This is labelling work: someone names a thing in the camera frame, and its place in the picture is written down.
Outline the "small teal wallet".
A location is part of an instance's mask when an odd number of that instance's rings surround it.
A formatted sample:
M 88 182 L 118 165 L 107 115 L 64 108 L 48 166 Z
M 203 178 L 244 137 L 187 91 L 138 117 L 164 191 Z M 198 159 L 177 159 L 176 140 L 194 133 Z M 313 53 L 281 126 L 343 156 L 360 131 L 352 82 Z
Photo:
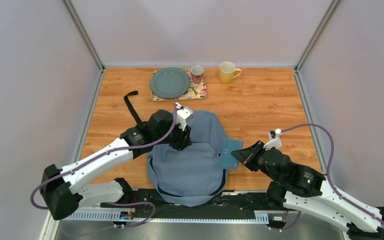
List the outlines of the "small teal wallet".
M 241 150 L 243 148 L 243 141 L 227 138 L 224 141 L 221 153 L 219 155 L 219 162 L 224 169 L 237 169 L 239 161 L 232 155 L 233 151 Z

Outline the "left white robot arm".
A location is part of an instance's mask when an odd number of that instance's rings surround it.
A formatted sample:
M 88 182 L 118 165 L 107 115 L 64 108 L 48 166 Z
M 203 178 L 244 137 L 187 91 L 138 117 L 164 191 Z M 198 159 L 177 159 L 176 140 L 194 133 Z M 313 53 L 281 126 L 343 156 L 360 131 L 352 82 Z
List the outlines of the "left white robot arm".
M 194 112 L 180 107 L 174 113 L 158 110 L 147 121 L 137 121 L 103 149 L 84 159 L 43 170 L 41 184 L 35 189 L 42 196 L 45 206 L 54 220 L 62 220 L 78 208 L 92 207 L 101 203 L 116 203 L 128 207 L 133 194 L 127 182 L 119 177 L 107 183 L 91 181 L 108 170 L 149 153 L 155 145 L 168 144 L 181 151 L 191 145 L 191 127 L 188 120 Z

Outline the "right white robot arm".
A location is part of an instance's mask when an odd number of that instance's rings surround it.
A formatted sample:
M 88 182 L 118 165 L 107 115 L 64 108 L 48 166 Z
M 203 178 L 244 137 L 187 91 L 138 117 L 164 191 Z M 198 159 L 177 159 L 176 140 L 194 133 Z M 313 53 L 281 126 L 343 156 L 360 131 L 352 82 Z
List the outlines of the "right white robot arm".
M 384 207 L 365 204 L 330 184 L 317 170 L 292 162 L 279 151 L 279 140 L 234 150 L 231 155 L 253 172 L 271 178 L 265 194 L 273 210 L 286 208 L 323 220 L 345 232 L 351 240 L 384 240 Z

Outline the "floral serving tray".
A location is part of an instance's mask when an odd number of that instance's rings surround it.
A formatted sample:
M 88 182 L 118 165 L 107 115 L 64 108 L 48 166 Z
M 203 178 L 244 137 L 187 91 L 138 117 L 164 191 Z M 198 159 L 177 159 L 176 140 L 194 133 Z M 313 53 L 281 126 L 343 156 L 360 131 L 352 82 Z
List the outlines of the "floral serving tray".
M 187 90 L 186 93 L 184 93 L 182 96 L 174 99 L 166 99 L 159 97 L 155 95 L 153 92 L 151 92 L 151 99 L 155 102 L 164 102 L 164 101 L 183 101 L 183 100 L 200 100 L 204 99 L 208 95 L 208 90 L 207 90 L 207 83 L 206 83 L 206 77 L 203 82 L 200 84 L 194 84 L 191 80 L 191 73 L 189 68 L 181 68 L 182 70 L 186 71 L 186 73 L 190 77 L 190 86 Z

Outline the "green ceramic plate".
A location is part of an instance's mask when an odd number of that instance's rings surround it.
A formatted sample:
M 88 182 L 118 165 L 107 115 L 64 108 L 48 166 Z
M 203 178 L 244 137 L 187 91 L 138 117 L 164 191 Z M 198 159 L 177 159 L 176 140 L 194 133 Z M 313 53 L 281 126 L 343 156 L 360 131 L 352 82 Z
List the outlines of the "green ceramic plate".
M 175 99 L 188 91 L 190 81 L 185 70 L 177 67 L 165 67 L 152 75 L 149 86 L 158 97 Z

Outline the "pink patterned mug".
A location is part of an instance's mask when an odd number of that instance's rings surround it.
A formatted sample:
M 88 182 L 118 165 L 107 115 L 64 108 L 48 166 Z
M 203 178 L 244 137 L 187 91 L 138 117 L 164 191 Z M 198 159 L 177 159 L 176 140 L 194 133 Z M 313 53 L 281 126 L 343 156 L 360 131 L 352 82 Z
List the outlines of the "pink patterned mug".
M 205 70 L 200 65 L 193 65 L 190 68 L 190 78 L 194 84 L 200 84 L 205 80 Z

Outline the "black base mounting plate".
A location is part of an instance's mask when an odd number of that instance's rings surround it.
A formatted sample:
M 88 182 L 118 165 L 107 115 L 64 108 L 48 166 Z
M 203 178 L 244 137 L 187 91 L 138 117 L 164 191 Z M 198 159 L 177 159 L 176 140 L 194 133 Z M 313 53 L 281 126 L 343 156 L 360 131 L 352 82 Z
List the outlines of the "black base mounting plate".
M 131 190 L 119 204 L 150 202 L 155 205 L 154 219 L 251 220 L 255 213 L 267 213 L 283 221 L 294 210 L 270 202 L 264 191 L 219 191 L 208 196 L 180 197 L 164 195 L 156 189 Z

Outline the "yellow ceramic mug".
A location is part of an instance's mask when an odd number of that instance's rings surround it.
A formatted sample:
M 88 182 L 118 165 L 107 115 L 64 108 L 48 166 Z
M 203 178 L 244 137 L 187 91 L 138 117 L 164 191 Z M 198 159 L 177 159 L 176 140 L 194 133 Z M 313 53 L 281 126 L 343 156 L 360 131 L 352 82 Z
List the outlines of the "yellow ceramic mug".
M 229 84 L 233 79 L 240 76 L 242 73 L 241 68 L 237 68 L 232 62 L 225 61 L 219 65 L 219 80 L 223 84 Z

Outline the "aluminium front frame rail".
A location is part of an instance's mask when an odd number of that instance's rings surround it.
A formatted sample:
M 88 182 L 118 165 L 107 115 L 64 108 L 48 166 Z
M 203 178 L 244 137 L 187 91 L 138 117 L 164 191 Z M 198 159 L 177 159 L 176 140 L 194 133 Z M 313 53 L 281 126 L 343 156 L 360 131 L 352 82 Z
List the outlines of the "aluminium front frame rail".
M 64 198 L 49 211 L 55 220 L 92 219 L 113 221 L 115 225 L 128 221 L 166 222 L 247 222 L 264 224 L 277 232 L 291 229 L 287 215 L 311 215 L 337 229 L 349 233 L 351 222 L 338 211 L 317 206 L 310 199 L 296 199 L 291 206 L 271 202 L 267 192 L 221 191 L 216 195 L 174 197 L 155 189 L 134 190 L 122 182 L 91 186 Z

